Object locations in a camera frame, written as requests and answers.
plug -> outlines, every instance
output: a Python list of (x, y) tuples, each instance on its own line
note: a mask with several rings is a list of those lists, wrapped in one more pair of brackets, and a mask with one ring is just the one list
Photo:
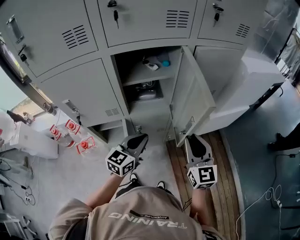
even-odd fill
[(281, 208), (282, 207), (282, 204), (281, 204), (281, 202), (279, 201), (279, 200), (277, 200), (277, 206), (279, 207), (279, 208)]

window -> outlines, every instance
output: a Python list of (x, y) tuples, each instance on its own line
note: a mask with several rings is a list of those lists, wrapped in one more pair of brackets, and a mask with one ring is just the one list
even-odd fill
[(42, 113), (43, 104), (53, 102), (31, 81), (8, 49), (0, 33), (0, 108), (23, 116)]

beige t-shirt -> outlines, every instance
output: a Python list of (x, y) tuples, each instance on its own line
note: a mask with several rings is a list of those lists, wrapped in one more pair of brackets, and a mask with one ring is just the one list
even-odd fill
[(49, 238), (64, 240), (71, 227), (87, 216), (85, 240), (224, 240), (214, 228), (185, 214), (173, 195), (156, 187), (136, 187), (94, 210), (73, 199), (57, 214)]

ventilation slot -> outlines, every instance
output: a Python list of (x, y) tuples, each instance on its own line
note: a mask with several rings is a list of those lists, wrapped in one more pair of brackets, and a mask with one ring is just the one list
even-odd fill
[(235, 35), (241, 38), (245, 38), (250, 31), (250, 27), (240, 24), (238, 30), (236, 31)]
[(119, 110), (117, 108), (114, 108), (114, 109), (111, 109), (111, 110), (106, 110), (105, 113), (108, 117), (111, 117), (113, 115), (118, 115)]
[(62, 36), (69, 49), (89, 41), (83, 25), (62, 33)]
[(166, 28), (186, 28), (188, 26), (188, 11), (167, 10)]

gray floor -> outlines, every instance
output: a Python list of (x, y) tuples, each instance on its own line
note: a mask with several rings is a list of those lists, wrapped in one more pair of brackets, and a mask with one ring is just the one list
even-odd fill
[[(276, 154), (297, 153), (299, 149), (269, 152), (266, 144), (273, 142), (275, 133), (288, 135), (300, 122), (300, 95), (289, 83), (270, 97), (256, 111), (248, 111), (225, 128), (233, 157), (236, 161), (245, 207), (258, 199), (272, 184)], [(285, 206), (300, 205), (300, 154), (296, 158), (278, 157), (277, 181), (281, 184), (280, 201)], [(246, 212), (246, 237), (249, 240), (278, 239), (279, 210), (273, 209), (264, 198)], [(300, 210), (282, 209), (281, 226), (300, 225)], [(292, 239), (297, 229), (281, 231), (281, 240)]]
[[(55, 213), (70, 199), (78, 198), (84, 201), (87, 196), (104, 184), (110, 173), (105, 166), (104, 158), (108, 152), (103, 149), (102, 159), (90, 161), (82, 159), (75, 149), (60, 148), (60, 157), (47, 160), (30, 157), (34, 178), (30, 180), (24, 174), (7, 172), (7, 176), (20, 184), (27, 182), (36, 199), (35, 206), (25, 206), (9, 188), (3, 196), (6, 211), (18, 218), (22, 215), (32, 220), (40, 238), (45, 239), (45, 233), (51, 224)], [(9, 151), (6, 158), (22, 162), (27, 154), (17, 150)], [(140, 155), (144, 161), (135, 170), (140, 182), (146, 186), (155, 187), (157, 181), (166, 182), (166, 187), (179, 199), (180, 195), (175, 182), (171, 161), (165, 146), (148, 147)], [(129, 175), (123, 183), (128, 182)], [(17, 194), (25, 198), (24, 190), (13, 183)]]

